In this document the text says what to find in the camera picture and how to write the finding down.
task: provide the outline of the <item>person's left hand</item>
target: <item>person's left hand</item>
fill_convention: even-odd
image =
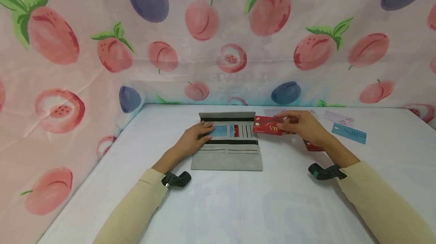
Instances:
[[[166,174],[180,163],[181,160],[194,154],[203,144],[212,138],[212,136],[207,135],[199,139],[198,136],[211,132],[214,129],[215,127],[212,126],[212,123],[205,124],[204,121],[201,121],[185,130],[177,143],[171,149],[168,149],[152,168]]]
[[[173,146],[173,149],[179,152],[183,158],[192,155],[212,138],[212,136],[207,135],[199,139],[198,136],[212,132],[214,129],[215,127],[212,126],[212,122],[205,124],[204,121],[201,121],[185,130],[182,137]]]

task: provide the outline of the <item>black stripe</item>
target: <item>black stripe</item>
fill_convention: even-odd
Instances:
[[[235,122],[254,122],[254,117],[248,117],[248,118],[200,118],[201,120],[205,122],[228,122],[228,121],[235,121]]]
[[[227,154],[249,154],[249,155],[258,155],[259,153],[232,153],[232,152],[227,152]]]
[[[210,140],[207,144],[259,144],[257,140]]]

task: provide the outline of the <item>hand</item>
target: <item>hand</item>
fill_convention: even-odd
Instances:
[[[212,126],[212,122],[205,124],[204,121],[201,121],[185,130],[182,137],[173,146],[173,149],[181,154],[183,158],[192,155],[212,138],[212,136],[207,135],[199,139],[198,136],[211,132],[214,129],[215,127]]]
[[[168,149],[152,168],[157,172],[166,174],[180,163],[181,160],[194,154],[203,144],[212,138],[212,136],[207,135],[199,139],[198,136],[211,132],[214,129],[215,127],[212,126],[212,123],[205,124],[204,121],[201,121],[185,130],[177,143],[171,149]]]
[[[309,111],[288,110],[276,114],[274,117],[286,117],[284,123],[277,124],[277,127],[286,132],[298,134],[301,138],[310,141],[315,146],[324,147],[335,139]]]
[[[277,124],[279,129],[298,134],[304,140],[321,147],[339,167],[352,166],[360,161],[335,136],[327,132],[309,111],[288,110],[274,117],[286,117],[284,123]]]

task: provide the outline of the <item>beige sleeve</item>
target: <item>beige sleeve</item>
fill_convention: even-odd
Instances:
[[[353,203],[380,244],[429,244],[436,237],[410,204],[367,163],[341,169],[347,175],[339,187]]]
[[[161,182],[164,176],[154,169],[147,169],[115,207],[92,243],[136,244],[168,191]]]

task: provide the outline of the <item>white table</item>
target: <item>white table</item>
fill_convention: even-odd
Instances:
[[[199,112],[255,111],[260,106],[147,105],[121,133],[41,244],[91,244],[106,218],[144,170],[199,120]],[[331,110],[355,119],[367,144],[339,137],[367,161],[430,224],[436,233],[436,131],[408,110],[314,108],[322,119]],[[145,244],[349,244],[373,243],[354,207],[331,181],[307,171],[332,163],[324,152],[307,152],[295,136],[259,136],[263,172],[184,170],[192,181],[172,189],[141,241]]]

